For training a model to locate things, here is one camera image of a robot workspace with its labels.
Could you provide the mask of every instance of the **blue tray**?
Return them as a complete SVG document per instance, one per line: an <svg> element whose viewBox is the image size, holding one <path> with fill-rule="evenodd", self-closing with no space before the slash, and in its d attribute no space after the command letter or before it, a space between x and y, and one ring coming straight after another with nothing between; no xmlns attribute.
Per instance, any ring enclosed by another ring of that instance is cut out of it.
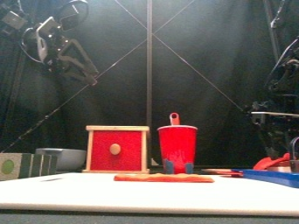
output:
<svg viewBox="0 0 299 224"><path fill-rule="evenodd" d="M256 179L282 186L299 188L299 173L280 172L280 171L238 170L238 169L232 171L242 172L242 178L245 179Z"/></svg>

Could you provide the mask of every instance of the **red wooden box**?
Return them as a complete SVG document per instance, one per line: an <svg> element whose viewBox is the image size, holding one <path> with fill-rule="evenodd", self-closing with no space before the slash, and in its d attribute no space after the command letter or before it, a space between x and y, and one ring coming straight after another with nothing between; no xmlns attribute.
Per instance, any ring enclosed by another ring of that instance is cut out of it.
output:
<svg viewBox="0 0 299 224"><path fill-rule="evenodd" d="M146 126L86 126L88 158L82 172L148 173Z"/></svg>

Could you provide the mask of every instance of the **white table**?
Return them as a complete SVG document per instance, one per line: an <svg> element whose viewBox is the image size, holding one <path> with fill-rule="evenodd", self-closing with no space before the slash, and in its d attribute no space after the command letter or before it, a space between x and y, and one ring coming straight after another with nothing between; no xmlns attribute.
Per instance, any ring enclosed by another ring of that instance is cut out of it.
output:
<svg viewBox="0 0 299 224"><path fill-rule="evenodd" d="M299 216L299 189L210 176L214 183L113 181L65 173L0 182L0 209L140 214Z"/></svg>

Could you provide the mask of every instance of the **black curtain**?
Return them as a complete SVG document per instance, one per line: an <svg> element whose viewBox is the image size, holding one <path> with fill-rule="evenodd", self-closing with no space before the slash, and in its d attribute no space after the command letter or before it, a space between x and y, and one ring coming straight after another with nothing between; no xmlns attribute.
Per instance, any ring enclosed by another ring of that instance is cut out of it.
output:
<svg viewBox="0 0 299 224"><path fill-rule="evenodd" d="M278 2L268 1L273 14ZM53 0L21 3L35 23L62 5ZM245 167L265 156L241 111L266 100L264 82L276 63L264 3L152 0L148 150L158 164L156 129L169 124L172 112L180 114L181 124L198 128L196 165ZM80 42L97 67L96 86L49 73L14 41L0 39L0 147L6 152L33 153L39 147L85 150L86 125L148 124L148 2L89 0L88 5L86 20L64 35ZM297 6L289 3L276 29L281 49L297 35Z"/></svg>

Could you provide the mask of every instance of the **red cup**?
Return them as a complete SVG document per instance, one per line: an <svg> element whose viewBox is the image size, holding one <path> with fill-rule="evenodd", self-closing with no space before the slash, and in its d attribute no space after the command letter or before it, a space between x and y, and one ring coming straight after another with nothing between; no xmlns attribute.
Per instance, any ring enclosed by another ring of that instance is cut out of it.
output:
<svg viewBox="0 0 299 224"><path fill-rule="evenodd" d="M188 125L169 125L157 131L164 173L192 174L197 128Z"/></svg>

